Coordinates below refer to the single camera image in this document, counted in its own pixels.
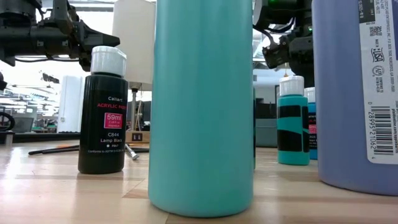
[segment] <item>wooden tabletop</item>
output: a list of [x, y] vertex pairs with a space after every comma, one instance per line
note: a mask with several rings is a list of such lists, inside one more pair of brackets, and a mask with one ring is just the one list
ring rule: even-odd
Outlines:
[[179, 217], [152, 206], [147, 198], [148, 154], [137, 161], [126, 156], [123, 172], [109, 175], [79, 174], [77, 152], [28, 156], [31, 150], [74, 144], [0, 149], [0, 223], [398, 223], [398, 197], [331, 187], [319, 181], [316, 161], [305, 167], [280, 165], [276, 149], [257, 149], [251, 208], [216, 219]]

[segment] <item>barcode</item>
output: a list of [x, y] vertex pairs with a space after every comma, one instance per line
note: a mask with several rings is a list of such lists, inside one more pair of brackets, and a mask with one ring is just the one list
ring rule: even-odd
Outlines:
[[373, 147], [375, 155], [393, 156], [394, 145], [392, 142], [391, 108], [389, 106], [372, 106], [374, 113], [373, 132], [376, 133], [376, 148]]
[[383, 33], [381, 32], [381, 26], [369, 27], [369, 30], [371, 33], [371, 37], [373, 37], [375, 35], [383, 35]]

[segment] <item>white lamp shade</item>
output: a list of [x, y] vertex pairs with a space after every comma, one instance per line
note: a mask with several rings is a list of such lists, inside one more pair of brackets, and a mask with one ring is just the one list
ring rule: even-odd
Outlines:
[[113, 35], [117, 46], [127, 55], [125, 79], [141, 83], [142, 90], [152, 90], [155, 42], [154, 3], [145, 0], [119, 0], [114, 5]]

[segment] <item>pink label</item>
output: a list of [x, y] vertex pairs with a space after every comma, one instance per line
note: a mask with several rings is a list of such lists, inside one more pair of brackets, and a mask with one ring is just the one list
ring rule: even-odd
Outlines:
[[310, 124], [309, 131], [310, 131], [310, 134], [316, 134], [317, 133], [317, 125]]
[[105, 129], [122, 129], [123, 128], [123, 115], [115, 113], [105, 113]]

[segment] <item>cap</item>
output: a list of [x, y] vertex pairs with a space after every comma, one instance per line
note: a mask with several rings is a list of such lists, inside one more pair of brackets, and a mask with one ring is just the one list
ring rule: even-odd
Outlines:
[[116, 47], [99, 46], [91, 53], [91, 74], [106, 72], [124, 77], [126, 75], [126, 55]]
[[315, 103], [315, 87], [306, 88], [304, 96], [308, 98], [309, 103]]
[[304, 95], [304, 77], [295, 75], [279, 80], [280, 96]]

